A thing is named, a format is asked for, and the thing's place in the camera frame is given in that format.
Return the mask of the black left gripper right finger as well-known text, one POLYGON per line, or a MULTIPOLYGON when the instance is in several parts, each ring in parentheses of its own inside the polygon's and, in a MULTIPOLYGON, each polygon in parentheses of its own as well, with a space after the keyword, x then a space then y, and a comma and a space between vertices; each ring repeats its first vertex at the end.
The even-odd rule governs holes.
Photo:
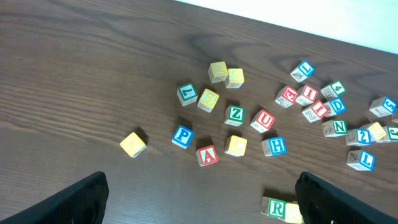
POLYGON ((295 184, 304 223, 397 224, 397 219, 358 200, 310 172, 295 184))

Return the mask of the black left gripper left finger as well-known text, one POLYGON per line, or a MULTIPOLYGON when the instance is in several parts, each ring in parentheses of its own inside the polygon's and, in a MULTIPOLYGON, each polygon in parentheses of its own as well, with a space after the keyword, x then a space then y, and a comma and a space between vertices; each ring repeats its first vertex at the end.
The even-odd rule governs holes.
POLYGON ((1 224, 102 224, 108 196, 106 175, 98 171, 1 224))

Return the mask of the green R letter block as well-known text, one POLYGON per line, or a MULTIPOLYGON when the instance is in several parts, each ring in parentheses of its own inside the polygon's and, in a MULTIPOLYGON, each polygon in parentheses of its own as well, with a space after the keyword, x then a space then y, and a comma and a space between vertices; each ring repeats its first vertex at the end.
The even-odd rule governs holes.
POLYGON ((279 219, 285 218, 286 201, 276 198, 262 197, 261 214, 279 219))

